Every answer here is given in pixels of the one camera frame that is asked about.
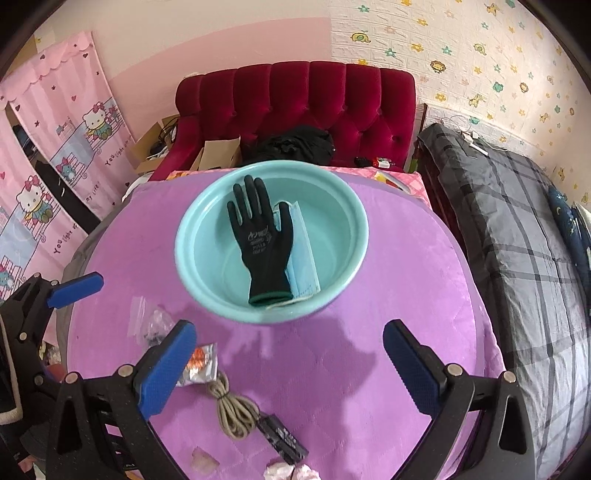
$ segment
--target glove cuff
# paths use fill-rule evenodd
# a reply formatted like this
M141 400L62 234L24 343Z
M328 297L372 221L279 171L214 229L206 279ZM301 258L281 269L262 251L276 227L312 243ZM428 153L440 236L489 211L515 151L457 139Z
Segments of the glove cuff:
M248 303L254 307L264 307L293 299L290 283L285 271L251 276L251 291Z

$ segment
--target black work glove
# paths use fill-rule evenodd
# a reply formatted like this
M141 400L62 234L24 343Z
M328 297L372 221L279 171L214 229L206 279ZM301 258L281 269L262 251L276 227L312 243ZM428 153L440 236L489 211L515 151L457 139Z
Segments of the black work glove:
M248 303L263 306L291 300L293 295L285 274L293 244L290 207L286 202L279 204L281 230L277 231L263 181L253 180L247 175L244 177L244 185L252 217L248 215L244 193L238 183L234 184L233 191L242 224L238 221L234 202L228 202L228 214L234 236L242 251L242 261L251 273Z

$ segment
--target red object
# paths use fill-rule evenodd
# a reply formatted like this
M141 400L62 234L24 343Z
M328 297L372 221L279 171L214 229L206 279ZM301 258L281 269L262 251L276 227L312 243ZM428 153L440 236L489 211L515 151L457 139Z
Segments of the red object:
M332 61L288 61L184 79L177 88L176 142L150 180L188 170L206 140L240 136L242 146L307 124L328 130L332 166L385 157L402 168L416 96L408 72Z

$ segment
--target blue gripper pad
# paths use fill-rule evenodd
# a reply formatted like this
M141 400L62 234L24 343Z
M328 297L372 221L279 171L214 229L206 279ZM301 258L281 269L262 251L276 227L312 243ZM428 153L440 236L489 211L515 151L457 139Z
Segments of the blue gripper pad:
M400 320L392 320L386 324L383 340L386 353L419 412L435 418L439 413L440 394L445 387L443 363L431 349L421 345ZM441 368L438 379L425 363L424 349L428 349L434 357L430 360L435 368Z
M146 420L162 412L196 346L195 325L179 320L160 345L139 359L133 388Z
M60 309L97 293L103 288L105 281L97 272L89 273L80 278L75 278L53 288L47 299L47 306L51 309Z

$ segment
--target blue face mask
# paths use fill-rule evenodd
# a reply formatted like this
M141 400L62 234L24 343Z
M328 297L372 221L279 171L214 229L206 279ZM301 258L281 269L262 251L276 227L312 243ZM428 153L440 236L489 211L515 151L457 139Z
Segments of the blue face mask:
M302 301L320 291L320 282L318 281L318 273L316 273L316 264L312 255L310 238L308 237L304 217L301 214L300 205L295 202L290 203L289 206L291 223L294 229L294 240L285 273L290 283L293 300L274 304L270 307ZM281 229L279 208L277 205L273 208L273 220L275 220L275 227Z

